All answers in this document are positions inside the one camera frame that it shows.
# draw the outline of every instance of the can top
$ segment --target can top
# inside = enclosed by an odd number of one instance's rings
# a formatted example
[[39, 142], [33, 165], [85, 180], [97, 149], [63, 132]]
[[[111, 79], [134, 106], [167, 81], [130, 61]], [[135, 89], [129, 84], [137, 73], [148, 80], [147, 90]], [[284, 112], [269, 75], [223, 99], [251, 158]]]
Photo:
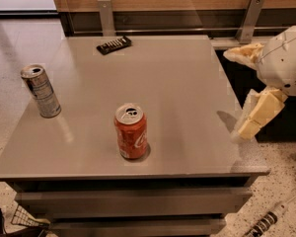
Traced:
[[134, 124], [139, 122], [144, 116], [141, 108], [135, 104], [125, 104], [116, 110], [115, 117], [123, 124]]
[[41, 75], [43, 73], [43, 70], [44, 69], [41, 65], [38, 65], [38, 64], [29, 65], [29, 66], [24, 67], [21, 70], [21, 77], [22, 78], [34, 78], [34, 77]]

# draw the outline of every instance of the red soda can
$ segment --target red soda can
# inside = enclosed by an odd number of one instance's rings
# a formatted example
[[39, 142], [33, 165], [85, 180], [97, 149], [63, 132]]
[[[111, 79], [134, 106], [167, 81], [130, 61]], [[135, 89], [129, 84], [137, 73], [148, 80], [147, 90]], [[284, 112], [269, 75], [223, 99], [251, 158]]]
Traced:
[[114, 118], [120, 154], [126, 159], [138, 159], [147, 151], [147, 117], [134, 104], [119, 107]]

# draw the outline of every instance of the drawer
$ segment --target drawer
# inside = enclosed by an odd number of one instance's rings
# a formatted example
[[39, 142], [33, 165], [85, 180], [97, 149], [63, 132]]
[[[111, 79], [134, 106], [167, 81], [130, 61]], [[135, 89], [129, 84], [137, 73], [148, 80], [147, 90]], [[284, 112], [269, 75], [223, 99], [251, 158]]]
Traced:
[[200, 236], [218, 233], [224, 219], [160, 219], [55, 223], [50, 230], [58, 237]]
[[248, 188], [110, 190], [18, 193], [16, 202], [35, 217], [129, 217], [226, 214], [252, 195]]

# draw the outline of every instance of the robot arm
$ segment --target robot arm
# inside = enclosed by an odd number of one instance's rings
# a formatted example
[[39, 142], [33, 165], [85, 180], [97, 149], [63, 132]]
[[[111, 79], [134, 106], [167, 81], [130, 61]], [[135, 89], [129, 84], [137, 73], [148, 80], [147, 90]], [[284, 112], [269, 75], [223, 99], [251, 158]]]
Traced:
[[252, 139], [284, 108], [288, 96], [296, 96], [296, 27], [272, 38], [266, 45], [248, 44], [224, 52], [224, 56], [257, 71], [266, 88], [248, 94], [232, 141]]

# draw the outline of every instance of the speckled floor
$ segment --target speckled floor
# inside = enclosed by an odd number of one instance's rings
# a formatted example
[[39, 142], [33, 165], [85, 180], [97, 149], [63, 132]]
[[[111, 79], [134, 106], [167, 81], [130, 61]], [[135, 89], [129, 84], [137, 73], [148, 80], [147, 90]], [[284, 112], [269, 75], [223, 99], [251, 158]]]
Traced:
[[[44, 64], [51, 60], [64, 38], [56, 19], [0, 20], [0, 154], [30, 99], [20, 79], [20, 69], [30, 63]], [[270, 174], [258, 178], [252, 185], [254, 195], [238, 213], [228, 214], [226, 227], [212, 237], [243, 236], [277, 202], [296, 194], [296, 143], [261, 143], [259, 147]], [[17, 207], [14, 195], [11, 188], [0, 183], [0, 207], [7, 232], [21, 228], [10, 224]], [[263, 236], [296, 237], [296, 199]]]

